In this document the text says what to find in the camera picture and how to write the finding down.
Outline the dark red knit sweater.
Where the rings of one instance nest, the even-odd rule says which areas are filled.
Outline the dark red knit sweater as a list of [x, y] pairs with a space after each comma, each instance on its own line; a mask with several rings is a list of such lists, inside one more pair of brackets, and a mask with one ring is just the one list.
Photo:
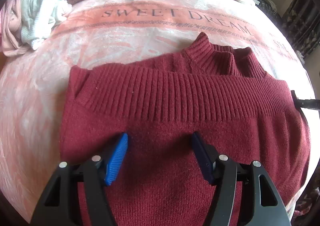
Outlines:
[[180, 52], [70, 71], [61, 158], [79, 163], [123, 132], [129, 147], [106, 197], [118, 225], [202, 225], [214, 188], [190, 146], [193, 132], [248, 164], [259, 160], [288, 204], [303, 186], [309, 129], [285, 81], [250, 48], [210, 43]]

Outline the dark floral curtain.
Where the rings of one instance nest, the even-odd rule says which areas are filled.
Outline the dark floral curtain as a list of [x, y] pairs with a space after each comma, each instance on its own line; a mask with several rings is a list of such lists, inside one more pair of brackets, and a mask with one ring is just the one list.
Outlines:
[[303, 56], [319, 45], [319, 9], [313, 0], [292, 0], [282, 16], [282, 31], [291, 47]]

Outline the pink garment pile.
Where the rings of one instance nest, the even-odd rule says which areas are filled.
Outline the pink garment pile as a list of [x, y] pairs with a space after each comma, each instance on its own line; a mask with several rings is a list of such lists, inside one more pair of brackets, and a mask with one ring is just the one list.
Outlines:
[[29, 46], [21, 39], [21, 0], [6, 0], [1, 9], [1, 52], [7, 57], [25, 54]]

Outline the pink Sweet Dream blanket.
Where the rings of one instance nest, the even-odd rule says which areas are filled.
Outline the pink Sweet Dream blanket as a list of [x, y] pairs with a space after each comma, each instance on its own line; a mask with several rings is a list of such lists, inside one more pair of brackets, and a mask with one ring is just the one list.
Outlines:
[[[7, 59], [1, 72], [1, 192], [26, 221], [65, 161], [60, 130], [72, 67], [91, 70], [180, 52], [201, 33], [214, 45], [250, 48], [270, 76], [300, 98], [314, 96], [291, 45], [255, 6], [233, 0], [84, 0], [38, 50]], [[285, 204], [289, 215], [319, 160], [319, 115], [300, 113], [310, 155], [303, 186]]]

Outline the light blue ribbed garment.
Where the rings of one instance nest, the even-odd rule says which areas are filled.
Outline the light blue ribbed garment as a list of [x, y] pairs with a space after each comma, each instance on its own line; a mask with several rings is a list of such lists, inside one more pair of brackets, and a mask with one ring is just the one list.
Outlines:
[[22, 42], [37, 50], [71, 10], [67, 0], [21, 0]]

